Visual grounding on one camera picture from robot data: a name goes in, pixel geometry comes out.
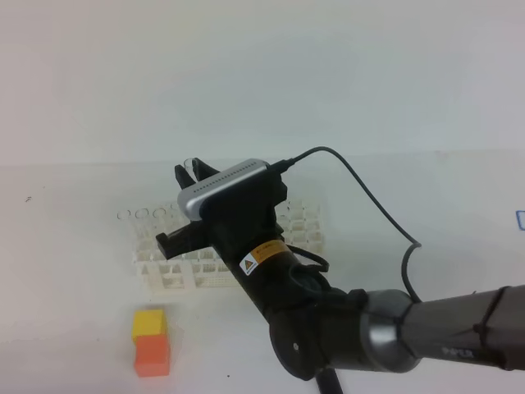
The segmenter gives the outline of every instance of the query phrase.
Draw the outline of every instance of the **black cable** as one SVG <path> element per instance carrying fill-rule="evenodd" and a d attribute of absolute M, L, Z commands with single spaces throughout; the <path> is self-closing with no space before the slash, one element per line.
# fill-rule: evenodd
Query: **black cable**
<path fill-rule="evenodd" d="M 409 280 L 409 274 L 408 274 L 408 265 L 409 265 L 409 259 L 412 252 L 421 247 L 421 244 L 416 241 L 415 238 L 413 238 L 410 234 L 408 234 L 405 229 L 400 226 L 396 220 L 386 211 L 386 209 L 383 208 L 381 203 L 377 201 L 376 197 L 372 194 L 372 192 L 367 188 L 367 186 L 364 184 L 364 182 L 359 177 L 358 173 L 350 166 L 350 164 L 346 161 L 346 159 L 341 156 L 339 153 L 337 153 L 334 149 L 328 148 L 326 146 L 317 146 L 316 148 L 312 148 L 310 150 L 307 150 L 306 152 L 300 154 L 296 158 L 291 158 L 289 160 L 281 160 L 280 162 L 277 162 L 272 165 L 277 171 L 284 172 L 294 164 L 296 164 L 298 161 L 303 160 L 307 156 L 311 155 L 312 153 L 316 152 L 328 152 L 336 156 L 346 167 L 348 171 L 352 174 L 354 179 L 359 183 L 361 188 L 364 190 L 364 192 L 367 194 L 367 196 L 370 198 L 370 200 L 376 205 L 376 207 L 381 211 L 381 213 L 385 216 L 385 218 L 388 219 L 388 221 L 392 224 L 392 226 L 395 227 L 397 231 L 399 231 L 407 240 L 409 240 L 412 244 L 407 249 L 407 251 L 404 253 L 403 261 L 401 263 L 401 278 L 403 279 L 403 284 L 407 289 L 408 294 L 410 295 L 410 298 L 412 298 L 412 301 L 414 303 L 421 302 L 421 299 L 419 298 L 416 291 L 413 289 L 410 280 Z"/>
<path fill-rule="evenodd" d="M 309 286 L 305 286 L 304 283 L 298 281 L 297 278 L 295 277 L 295 274 L 297 272 L 300 273 L 300 271 L 303 271 L 304 273 L 308 273 L 308 274 L 312 274 L 312 273 L 313 274 L 317 274 L 316 280 L 317 280 L 317 284 L 321 287 L 320 290 L 314 290 L 313 288 L 311 288 Z M 335 301 L 341 302 L 341 300 L 345 299 L 346 295 L 344 295 L 344 294 L 341 295 L 341 294 L 333 294 L 333 293 L 331 293 L 331 291 L 334 290 L 334 289 L 332 288 L 332 286 L 330 286 L 330 283 L 327 281 L 327 279 L 323 275 L 320 274 L 320 270 L 319 270 L 318 266 L 302 265 L 302 264 L 291 265 L 290 269 L 288 270 L 288 276 L 291 279 L 291 281 L 293 283 L 295 283 L 295 285 L 297 285 L 299 287 L 302 287 L 304 290 L 306 290 L 309 293 L 311 293 L 318 300 L 335 300 Z M 367 314 L 369 316 L 375 316 L 377 318 L 386 318 L 386 319 L 391 319 L 392 318 L 390 315 L 387 315 L 387 314 L 379 314 L 377 312 L 370 312 L 369 310 L 365 310 L 365 309 L 362 309 L 362 308 L 357 308 L 355 306 L 352 307 L 351 305 L 348 305 L 348 304 L 345 304 L 345 308 L 354 310 L 354 311 L 359 312 L 361 314 Z"/>
<path fill-rule="evenodd" d="M 330 264 L 323 257 L 317 254 L 314 254 L 312 252 L 308 252 L 307 250 L 298 248 L 297 246 L 293 246 L 293 245 L 286 245 L 286 246 L 288 246 L 288 249 L 290 249 L 292 253 L 298 254 L 299 256 L 303 256 L 306 259 L 310 259 L 314 261 L 315 263 L 318 263 L 321 266 L 319 267 L 319 272 L 321 273 L 328 272 L 328 268 L 330 267 Z"/>
<path fill-rule="evenodd" d="M 328 368 L 315 376 L 321 394 L 343 394 L 343 389 L 334 369 Z"/>
<path fill-rule="evenodd" d="M 409 279 L 409 259 L 412 252 L 414 252 L 417 248 L 420 248 L 421 244 L 419 242 L 416 242 L 415 244 L 411 244 L 406 252 L 404 252 L 403 261 L 401 262 L 401 279 L 403 279 L 404 288 L 407 289 L 407 292 L 412 299 L 412 301 L 416 304 L 421 302 L 421 298 L 419 298 L 418 293 L 413 289 L 412 283 L 410 283 Z"/>

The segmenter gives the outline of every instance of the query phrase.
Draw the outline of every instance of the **cable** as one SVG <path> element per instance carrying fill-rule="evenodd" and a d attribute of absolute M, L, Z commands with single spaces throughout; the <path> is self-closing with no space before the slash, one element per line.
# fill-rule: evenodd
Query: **cable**
<path fill-rule="evenodd" d="M 273 167 L 275 170 L 282 173 L 288 170 L 288 168 L 296 164 L 298 161 L 303 160 L 307 156 L 310 156 L 311 154 L 316 153 L 316 152 L 328 152 L 336 156 L 343 163 L 346 169 L 350 171 L 354 179 L 359 183 L 361 188 L 364 190 L 364 192 L 367 194 L 370 200 L 376 205 L 376 207 L 381 211 L 381 213 L 385 216 L 385 218 L 388 219 L 388 221 L 392 224 L 392 226 L 395 227 L 397 231 L 399 231 L 408 241 L 412 243 L 411 246 L 404 253 L 403 261 L 401 263 L 401 278 L 403 279 L 403 284 L 406 287 L 407 292 L 410 295 L 410 298 L 412 298 L 412 301 L 414 303 L 421 302 L 421 299 L 419 298 L 418 294 L 413 289 L 412 284 L 410 283 L 409 274 L 408 274 L 408 265 L 409 265 L 410 255 L 414 252 L 415 249 L 421 247 L 421 244 L 418 241 L 416 241 L 416 239 L 413 238 L 410 234 L 408 234 L 405 231 L 405 229 L 403 229 L 402 226 L 400 226 L 397 223 L 397 221 L 394 220 L 394 218 L 386 211 L 386 209 L 383 208 L 381 203 L 377 201 L 376 197 L 372 194 L 372 192 L 367 188 L 367 186 L 361 180 L 358 173 L 352 168 L 352 166 L 350 166 L 350 164 L 346 161 L 345 158 L 343 158 L 343 156 L 341 156 L 339 153 L 337 153 L 332 148 L 328 148 L 326 146 L 317 146 L 316 148 L 307 150 L 306 152 L 300 154 L 299 156 L 295 158 L 291 158 L 288 160 L 281 160 L 280 162 L 272 164 L 270 167 Z"/>
<path fill-rule="evenodd" d="M 321 266 L 319 267 L 319 272 L 321 273 L 328 272 L 328 268 L 330 267 L 330 264 L 323 257 L 318 256 L 317 254 L 314 254 L 312 252 L 308 252 L 307 250 L 298 248 L 297 246 L 293 246 L 293 245 L 286 245 L 286 246 L 288 246 L 288 249 L 290 249 L 292 253 L 298 254 L 299 256 L 303 256 L 306 259 L 310 259 L 314 261 L 315 263 L 319 264 Z"/>
<path fill-rule="evenodd" d="M 343 389 L 337 378 L 337 373 L 332 368 L 324 369 L 315 376 L 321 394 L 343 394 Z"/>

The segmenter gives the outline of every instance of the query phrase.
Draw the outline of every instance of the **white wall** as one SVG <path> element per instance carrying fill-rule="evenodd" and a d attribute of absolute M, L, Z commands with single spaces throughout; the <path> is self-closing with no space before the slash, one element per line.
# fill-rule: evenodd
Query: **white wall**
<path fill-rule="evenodd" d="M 0 164 L 519 147 L 524 17 L 519 0 L 2 0 Z"/>

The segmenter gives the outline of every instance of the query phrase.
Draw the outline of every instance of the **blue object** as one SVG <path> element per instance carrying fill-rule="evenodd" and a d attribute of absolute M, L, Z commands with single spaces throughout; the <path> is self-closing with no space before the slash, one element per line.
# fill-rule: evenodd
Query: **blue object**
<path fill-rule="evenodd" d="M 516 211 L 516 218 L 518 219 L 519 229 L 525 231 L 525 211 Z"/>

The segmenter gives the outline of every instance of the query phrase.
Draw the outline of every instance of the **yellow block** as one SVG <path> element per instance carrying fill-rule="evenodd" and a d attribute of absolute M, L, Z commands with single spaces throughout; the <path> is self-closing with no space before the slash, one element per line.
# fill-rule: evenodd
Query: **yellow block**
<path fill-rule="evenodd" d="M 133 342 L 137 337 L 167 334 L 166 315 L 162 309 L 137 310 L 133 319 Z"/>

